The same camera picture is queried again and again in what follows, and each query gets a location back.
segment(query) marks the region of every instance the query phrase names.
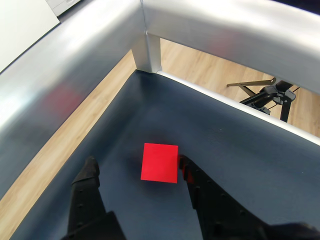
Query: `silver metal frame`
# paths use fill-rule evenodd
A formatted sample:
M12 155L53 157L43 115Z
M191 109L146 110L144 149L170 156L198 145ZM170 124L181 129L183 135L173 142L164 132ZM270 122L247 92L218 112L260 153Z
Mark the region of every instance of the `silver metal frame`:
M0 74L0 198L130 49L137 69L161 70L160 38L320 94L318 15L269 0L95 0ZM320 145L289 124L224 102Z

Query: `light wood floor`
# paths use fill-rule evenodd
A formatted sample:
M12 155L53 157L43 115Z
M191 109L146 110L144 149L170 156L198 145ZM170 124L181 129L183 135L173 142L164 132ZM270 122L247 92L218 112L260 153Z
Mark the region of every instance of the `light wood floor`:
M245 99L247 95L239 87L226 87L228 83L272 78L263 72L166 40L161 40L161 56L165 72L236 101ZM7 240L11 237L135 69L130 51L56 131L17 178L0 200L1 239ZM260 88L253 87L252 90L258 92ZM297 90L296 95L288 122L320 137L320 96L302 88ZM271 115L279 118L280 107L272 108Z

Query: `white cabinet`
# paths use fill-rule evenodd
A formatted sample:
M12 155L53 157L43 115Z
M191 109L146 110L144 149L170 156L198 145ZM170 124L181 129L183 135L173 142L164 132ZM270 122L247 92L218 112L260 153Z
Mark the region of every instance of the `white cabinet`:
M45 0L0 0L0 72L58 23Z
M56 16L59 16L79 1L80 0L46 0Z

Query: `red cube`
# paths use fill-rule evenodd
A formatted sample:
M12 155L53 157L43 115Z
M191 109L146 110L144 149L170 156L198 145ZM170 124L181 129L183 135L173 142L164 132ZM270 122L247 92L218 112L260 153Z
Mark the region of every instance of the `red cube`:
M145 143L141 180L176 184L178 181L178 146Z

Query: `dark blue tray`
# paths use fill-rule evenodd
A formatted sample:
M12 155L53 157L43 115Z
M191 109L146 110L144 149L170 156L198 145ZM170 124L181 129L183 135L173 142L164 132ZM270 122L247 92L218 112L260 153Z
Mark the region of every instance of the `dark blue tray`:
M202 239L187 184L140 180L144 143L179 146L269 224L320 227L320 147L158 74L135 71L46 188L12 239L67 232L71 182L84 160L100 165L100 193L128 240Z

